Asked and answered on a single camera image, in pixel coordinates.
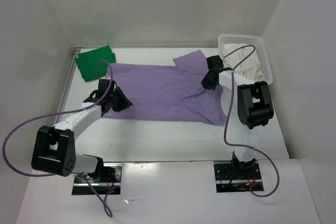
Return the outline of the purple t shirt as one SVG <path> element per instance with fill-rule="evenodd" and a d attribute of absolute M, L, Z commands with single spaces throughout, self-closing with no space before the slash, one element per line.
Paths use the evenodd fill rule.
<path fill-rule="evenodd" d="M 132 105 L 121 111 L 110 110 L 109 119 L 202 122 L 225 124 L 221 87 L 204 89 L 208 72 L 201 50 L 173 60 L 172 66 L 113 63 L 107 72 Z"/>

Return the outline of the green t shirt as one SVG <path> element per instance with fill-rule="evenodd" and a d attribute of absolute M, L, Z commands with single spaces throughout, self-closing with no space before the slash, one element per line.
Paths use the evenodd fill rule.
<path fill-rule="evenodd" d="M 103 77 L 107 73 L 107 63 L 101 63 L 97 68 L 100 60 L 106 60 L 108 63 L 116 63 L 115 54 L 111 48 L 106 45 L 104 47 L 80 53 L 75 62 L 80 74 L 85 82 L 95 81 L 99 77 Z"/>

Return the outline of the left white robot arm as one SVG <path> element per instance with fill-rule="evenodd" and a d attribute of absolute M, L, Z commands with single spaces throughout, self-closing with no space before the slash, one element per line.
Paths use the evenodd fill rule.
<path fill-rule="evenodd" d="M 103 159 L 76 153 L 75 141 L 95 121 L 110 110 L 121 112 L 132 106 L 116 82 L 101 79 L 98 88 L 83 101 L 81 109 L 53 126 L 37 132 L 31 167 L 34 170 L 67 177 L 86 174 L 93 182 L 104 178 Z"/>

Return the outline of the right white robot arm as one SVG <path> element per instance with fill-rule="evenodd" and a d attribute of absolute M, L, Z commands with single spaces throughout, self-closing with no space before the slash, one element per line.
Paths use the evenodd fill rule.
<path fill-rule="evenodd" d="M 206 59 L 208 73 L 201 84 L 205 89 L 223 88 L 221 105 L 228 110 L 224 142 L 234 148 L 230 172 L 243 178 L 256 164 L 260 133 L 274 116 L 267 82 L 252 81 L 225 68 L 220 56 Z"/>

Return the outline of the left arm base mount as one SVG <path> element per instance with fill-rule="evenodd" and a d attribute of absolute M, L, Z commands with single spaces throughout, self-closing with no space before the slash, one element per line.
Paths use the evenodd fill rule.
<path fill-rule="evenodd" d="M 72 192 L 73 196 L 94 195 L 85 179 L 100 195 L 119 195 L 121 193 L 122 163 L 104 163 L 100 174 L 84 173 L 84 179 L 78 175 L 74 177 Z"/>

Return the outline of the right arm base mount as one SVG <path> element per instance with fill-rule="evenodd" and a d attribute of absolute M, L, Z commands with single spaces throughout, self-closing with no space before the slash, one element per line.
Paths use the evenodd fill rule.
<path fill-rule="evenodd" d="M 234 174 L 230 161 L 214 162 L 213 166 L 217 193 L 249 192 L 251 185 L 253 191 L 264 191 L 258 163 L 237 174 Z"/>

